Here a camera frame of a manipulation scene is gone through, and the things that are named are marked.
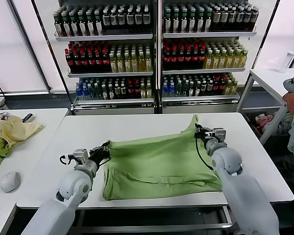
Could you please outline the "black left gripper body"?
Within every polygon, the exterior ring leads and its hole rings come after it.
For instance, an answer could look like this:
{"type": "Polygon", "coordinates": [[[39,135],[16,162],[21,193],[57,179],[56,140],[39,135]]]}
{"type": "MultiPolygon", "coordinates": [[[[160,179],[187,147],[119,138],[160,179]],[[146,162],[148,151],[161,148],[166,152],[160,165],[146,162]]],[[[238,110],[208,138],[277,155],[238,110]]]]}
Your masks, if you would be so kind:
{"type": "Polygon", "coordinates": [[[89,154],[89,159],[93,161],[97,165],[97,167],[101,167],[103,164],[110,161],[104,159],[104,150],[101,148],[101,146],[91,149],[89,151],[89,154]]]}

